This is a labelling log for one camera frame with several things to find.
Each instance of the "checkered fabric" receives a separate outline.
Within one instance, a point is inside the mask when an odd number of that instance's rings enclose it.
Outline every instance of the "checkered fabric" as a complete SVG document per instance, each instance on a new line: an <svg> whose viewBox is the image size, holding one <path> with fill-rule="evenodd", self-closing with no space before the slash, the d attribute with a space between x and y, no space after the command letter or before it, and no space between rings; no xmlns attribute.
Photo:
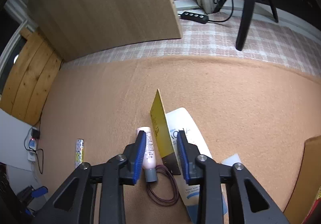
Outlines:
<svg viewBox="0 0 321 224"><path fill-rule="evenodd" d="M243 51L235 49L240 18L222 24L180 20L183 38L159 40L89 54L63 65L63 69L102 62L166 55L232 56L284 65L321 76L321 46L287 27L252 20Z"/></svg>

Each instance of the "white bottle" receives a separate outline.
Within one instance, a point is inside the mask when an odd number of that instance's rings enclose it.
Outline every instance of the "white bottle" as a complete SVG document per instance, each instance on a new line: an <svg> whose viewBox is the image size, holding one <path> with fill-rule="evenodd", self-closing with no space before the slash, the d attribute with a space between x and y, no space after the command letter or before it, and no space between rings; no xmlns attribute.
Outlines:
<svg viewBox="0 0 321 224"><path fill-rule="evenodd" d="M146 149L144 159L142 161L142 167L145 170L146 182L158 181L156 173L156 156L153 145L153 138L151 136L151 129L149 127L140 127L136 130L136 135L139 131L146 132Z"/></svg>

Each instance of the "brown fabric surface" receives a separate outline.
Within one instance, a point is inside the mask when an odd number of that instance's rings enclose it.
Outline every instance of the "brown fabric surface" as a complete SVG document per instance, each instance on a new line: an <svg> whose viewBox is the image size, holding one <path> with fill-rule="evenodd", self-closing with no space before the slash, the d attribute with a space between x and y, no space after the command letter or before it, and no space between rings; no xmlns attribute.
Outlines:
<svg viewBox="0 0 321 224"><path fill-rule="evenodd" d="M85 140L84 160L94 165L121 153L134 141L137 127L151 127L149 111L157 88L167 112L188 110L216 161L238 153L285 208L304 141L321 134L320 80L235 58L164 57L61 70L41 117L41 180L49 194L73 171L77 138ZM166 181L156 191L171 196ZM128 224L189 220L181 201L167 208L155 205L143 176L136 186L125 186L124 196Z"/></svg>

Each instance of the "gray bottle cap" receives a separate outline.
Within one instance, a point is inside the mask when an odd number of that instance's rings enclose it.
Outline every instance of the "gray bottle cap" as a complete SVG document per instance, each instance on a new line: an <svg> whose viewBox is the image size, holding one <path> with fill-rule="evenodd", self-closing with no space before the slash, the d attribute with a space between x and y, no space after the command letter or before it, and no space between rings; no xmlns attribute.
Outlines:
<svg viewBox="0 0 321 224"><path fill-rule="evenodd" d="M145 169L146 182L158 181L156 169Z"/></svg>

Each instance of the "metal bolt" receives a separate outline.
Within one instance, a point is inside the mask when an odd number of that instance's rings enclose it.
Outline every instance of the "metal bolt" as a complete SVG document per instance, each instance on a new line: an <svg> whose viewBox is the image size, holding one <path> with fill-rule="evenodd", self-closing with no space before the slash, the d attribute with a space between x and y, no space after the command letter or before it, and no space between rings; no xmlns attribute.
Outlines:
<svg viewBox="0 0 321 224"><path fill-rule="evenodd" d="M197 156L197 158L198 158L199 161L206 161L207 160L207 156L203 155L203 154Z"/></svg>
<svg viewBox="0 0 321 224"><path fill-rule="evenodd" d="M116 156L116 160L118 160L118 161L124 161L124 160L126 160L126 156L125 156L124 154L118 154L118 155Z"/></svg>
<svg viewBox="0 0 321 224"><path fill-rule="evenodd" d="M90 167L90 164L88 162L83 162L79 165L79 168L81 168L82 170L86 170Z"/></svg>
<svg viewBox="0 0 321 224"><path fill-rule="evenodd" d="M242 164L242 163L235 163L234 164L234 167L235 167L235 169L237 169L237 170L239 170L239 171L241 171L242 169L244 169L244 165Z"/></svg>

